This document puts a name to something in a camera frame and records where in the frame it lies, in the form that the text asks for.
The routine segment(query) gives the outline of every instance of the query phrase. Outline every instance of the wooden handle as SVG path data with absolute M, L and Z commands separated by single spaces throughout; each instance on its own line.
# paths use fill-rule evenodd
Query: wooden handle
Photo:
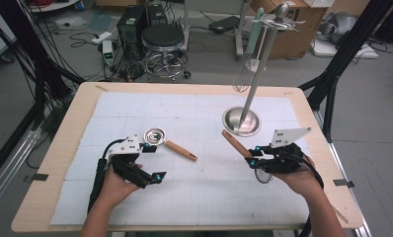
M 253 158 L 253 155 L 240 143 L 232 134 L 228 131 L 223 130 L 221 134 L 225 137 L 225 139 L 236 149 L 243 157 L 245 158 Z
M 184 147 L 182 147 L 182 146 L 180 146 L 180 145 L 178 145 L 178 144 L 176 144 L 176 143 L 174 143 L 174 142 L 172 142 L 170 140 L 167 140 L 165 142 L 165 145 L 169 149 L 171 149 L 171 150 L 175 151 L 176 153 L 184 156 L 185 158 L 188 158 L 188 159 L 190 159 L 192 161 L 196 161 L 197 160 L 197 157 L 193 153 L 191 153 L 190 151 L 188 151 Z

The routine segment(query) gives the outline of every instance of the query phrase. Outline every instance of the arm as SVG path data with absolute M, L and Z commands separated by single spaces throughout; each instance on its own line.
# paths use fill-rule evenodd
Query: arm
M 296 173 L 274 176 L 286 182 L 293 191 L 305 198 L 310 210 L 313 236 L 346 236 L 332 205 L 310 170 L 302 169 Z
M 110 166 L 101 193 L 89 211 L 80 236 L 107 236 L 108 222 L 114 208 L 138 189 L 138 186 L 126 183 Z

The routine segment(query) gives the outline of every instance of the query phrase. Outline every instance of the wrist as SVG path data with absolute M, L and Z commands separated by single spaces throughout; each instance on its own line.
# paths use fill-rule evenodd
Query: wrist
M 115 204 L 111 203 L 110 201 L 102 198 L 102 197 L 98 197 L 95 201 L 94 204 L 98 209 L 101 210 L 109 210 L 112 211 L 115 208 Z
M 314 200 L 316 198 L 321 198 L 322 196 L 325 195 L 323 189 L 320 187 L 319 184 L 314 184 L 311 187 L 309 187 L 307 192 L 304 192 L 301 194 L 307 201 L 309 200 Z

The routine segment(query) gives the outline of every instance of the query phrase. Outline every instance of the chair wheel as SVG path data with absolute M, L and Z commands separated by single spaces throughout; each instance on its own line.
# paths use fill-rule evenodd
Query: chair wheel
M 191 77 L 191 72 L 190 71 L 184 71 L 184 76 L 185 76 L 185 78 L 190 78 Z

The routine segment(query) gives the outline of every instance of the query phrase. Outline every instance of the black tape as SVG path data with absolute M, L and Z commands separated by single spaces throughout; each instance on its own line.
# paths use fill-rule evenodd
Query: black tape
M 34 174 L 32 180 L 37 180 L 37 181 L 46 181 L 48 178 L 48 175 L 46 174 Z
M 345 179 L 334 180 L 333 183 L 335 183 L 336 186 L 348 186 L 348 188 L 353 188 L 354 187 L 354 182 L 347 181 Z

